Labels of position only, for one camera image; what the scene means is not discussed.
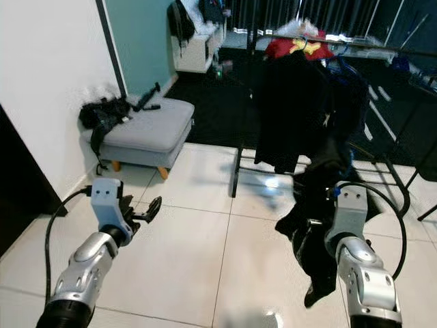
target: black cable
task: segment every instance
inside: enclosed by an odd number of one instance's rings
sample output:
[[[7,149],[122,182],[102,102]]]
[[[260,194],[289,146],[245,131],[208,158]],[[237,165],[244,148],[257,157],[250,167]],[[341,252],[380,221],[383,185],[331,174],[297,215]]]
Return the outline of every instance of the black cable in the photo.
[[[393,280],[395,280],[402,270],[402,267],[403,267],[404,262],[405,262],[405,257],[407,254],[407,232],[405,229],[404,220],[402,219],[402,217],[399,214],[399,210],[397,209],[396,205],[394,205],[394,203],[392,201],[390,201],[390,199],[385,194],[383,194],[383,192],[377,190],[377,188],[375,188],[375,187],[369,186],[368,184],[361,183],[361,182],[345,182],[345,183],[342,183],[341,185],[339,185],[337,188],[341,189],[341,188],[344,188],[347,186],[359,186],[359,187],[363,187],[363,188],[366,188],[368,190],[373,191],[374,193],[379,195],[383,200],[385,200],[386,203],[388,205],[390,205],[390,207],[395,212],[397,220],[399,221],[399,225],[401,226],[401,235],[402,235],[401,258],[399,259],[399,263],[398,263],[397,268],[393,274]]]
[[[53,222],[56,219],[57,214],[59,211],[75,196],[79,195],[80,193],[89,193],[90,186],[85,187],[81,190],[78,190],[71,195],[69,195],[62,203],[59,205],[57,210],[52,214],[52,217],[50,218],[50,221],[48,222],[47,229],[46,229],[46,240],[44,243],[44,254],[46,256],[46,305],[50,299],[51,296],[51,264],[50,264],[50,233],[52,230]]]

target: dark floor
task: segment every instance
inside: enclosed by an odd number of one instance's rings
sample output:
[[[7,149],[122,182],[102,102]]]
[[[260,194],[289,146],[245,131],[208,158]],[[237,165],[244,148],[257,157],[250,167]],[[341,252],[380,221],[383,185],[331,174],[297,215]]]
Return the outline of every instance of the dark floor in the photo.
[[[221,49],[220,60],[234,62],[233,71],[221,80],[215,78],[211,69],[207,74],[180,73],[166,97],[194,104],[195,125],[189,142],[237,147],[243,138],[246,148],[256,148],[259,118],[245,81],[251,81],[251,85],[256,83],[261,75],[262,56],[261,51],[255,53],[250,76],[246,69],[248,57],[242,49]],[[391,95],[391,102],[380,96],[374,103],[396,135],[408,121],[395,147],[393,139],[370,109],[366,123],[373,140],[368,141],[359,133],[353,136],[352,142],[373,155],[387,154],[394,164],[418,165],[437,138],[437,98],[411,86],[409,74],[394,71],[381,59],[347,58],[346,61],[368,79],[374,90],[380,85]],[[412,110],[416,113],[408,119]],[[369,157],[356,151],[356,159],[368,161]],[[436,168],[437,154],[434,153],[420,173],[427,180],[437,180]]]

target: white tile floor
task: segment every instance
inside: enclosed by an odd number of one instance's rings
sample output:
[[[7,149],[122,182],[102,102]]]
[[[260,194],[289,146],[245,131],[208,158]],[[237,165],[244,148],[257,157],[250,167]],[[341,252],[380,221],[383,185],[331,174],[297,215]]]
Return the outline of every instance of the white tile floor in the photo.
[[[120,250],[90,327],[220,327],[226,315],[247,309],[278,311],[285,327],[348,327],[344,288],[310,310],[303,307],[309,278],[291,244],[274,230],[275,221],[294,205],[292,179],[242,172],[237,198],[231,199],[235,155],[232,148],[187,143],[165,182],[154,169],[134,165],[106,174],[124,181],[137,211],[157,195],[163,197],[163,207]],[[398,169],[403,180],[412,174],[412,168]],[[379,188],[400,201],[395,187]],[[437,202],[437,183],[418,176],[410,190],[408,254],[397,290],[404,327],[435,327],[437,213],[423,223],[415,217]],[[1,259],[1,328],[34,327],[42,313],[47,221],[35,220]],[[67,217],[58,218],[51,238],[53,283],[69,255],[95,230],[86,197]],[[400,252],[395,217],[387,209],[367,224],[365,233],[393,272]]]

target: white cabinet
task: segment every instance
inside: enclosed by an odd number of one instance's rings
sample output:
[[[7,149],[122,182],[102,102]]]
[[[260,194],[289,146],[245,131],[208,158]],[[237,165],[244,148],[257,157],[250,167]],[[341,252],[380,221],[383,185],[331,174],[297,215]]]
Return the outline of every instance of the white cabinet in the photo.
[[[195,33],[186,46],[179,47],[178,38],[171,37],[175,69],[181,72],[205,73],[212,63],[215,50],[226,37],[226,23],[217,25],[210,35]]]

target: clothing rack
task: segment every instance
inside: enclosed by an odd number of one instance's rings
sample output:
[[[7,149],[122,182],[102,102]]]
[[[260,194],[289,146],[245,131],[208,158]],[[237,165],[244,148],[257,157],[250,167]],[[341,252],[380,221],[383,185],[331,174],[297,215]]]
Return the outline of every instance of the clothing rack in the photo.
[[[302,36],[276,36],[276,35],[264,35],[261,36],[260,38],[258,38],[258,26],[257,26],[257,16],[259,13],[259,1],[258,0],[254,0],[254,10],[253,10],[253,19],[252,19],[252,23],[251,23],[251,28],[248,28],[248,34],[247,34],[247,58],[248,58],[248,67],[247,67],[247,73],[246,73],[246,84],[249,87],[249,96],[251,97],[251,90],[250,90],[250,82],[251,82],[251,69],[253,66],[253,57],[255,54],[255,47],[257,44],[257,41],[262,39],[262,38],[275,38],[275,39],[288,39],[288,40],[292,40],[295,38],[302,38]],[[327,44],[335,44],[335,45],[347,45],[348,47],[356,47],[356,48],[360,48],[360,49],[379,49],[379,50],[383,50],[383,51],[393,51],[396,53],[404,53],[404,54],[409,54],[409,55],[423,55],[423,56],[428,56],[428,57],[437,57],[437,53],[430,53],[430,52],[424,52],[424,51],[413,51],[413,50],[409,50],[409,49],[401,49],[401,48],[395,48],[395,47],[389,47],[389,46],[378,46],[378,45],[370,45],[370,44],[360,44],[360,43],[353,43],[353,42],[345,42],[345,41],[335,41],[335,40],[325,40],[325,39],[320,39],[320,38],[312,38],[312,37],[305,37],[306,41],[311,41],[311,42],[321,42],[321,43],[327,43]],[[247,117],[247,106],[244,108],[243,111],[243,115],[242,115],[242,123],[241,123],[241,130],[240,130],[240,140],[239,140],[239,144],[238,144],[238,152],[237,152],[237,157],[236,157],[236,161],[235,161],[235,167],[234,167],[234,174],[231,177],[231,196],[233,198],[236,197],[236,192],[237,192],[237,186],[238,186],[238,176],[240,173],[240,170],[243,169],[245,171],[252,171],[252,172],[257,172],[257,173],[263,173],[263,174],[276,174],[275,172],[270,172],[270,171],[265,171],[262,169],[255,169],[255,168],[251,168],[251,167],[244,167],[241,165],[241,160],[242,159],[255,159],[254,157],[251,156],[244,156],[242,154],[243,150],[244,150],[244,138],[245,138],[245,126],[246,126],[246,117]],[[362,171],[362,172],[375,172],[375,173],[379,173],[379,174],[391,174],[393,177],[393,180],[395,181],[395,183],[388,183],[388,182],[373,182],[373,181],[363,181],[366,183],[373,183],[373,184],[380,184],[380,185],[386,185],[386,186],[396,186],[399,188],[399,190],[401,191],[403,197],[404,197],[404,203],[402,205],[402,208],[399,211],[399,215],[401,217],[404,217],[404,215],[408,212],[408,209],[410,208],[410,193],[408,191],[408,187],[406,187],[401,178],[399,177],[399,174],[396,172],[396,169],[394,168],[392,162],[389,160],[389,158],[387,157],[387,155],[382,154],[379,157],[375,157],[372,154],[361,150],[359,147],[357,147],[356,145],[351,145],[353,148],[356,148],[358,151],[363,152],[364,154],[366,154],[371,160],[371,163],[375,166],[375,169],[357,169],[355,168],[356,171]],[[388,170],[379,170],[376,167],[376,162],[377,161],[381,161],[383,162]]]

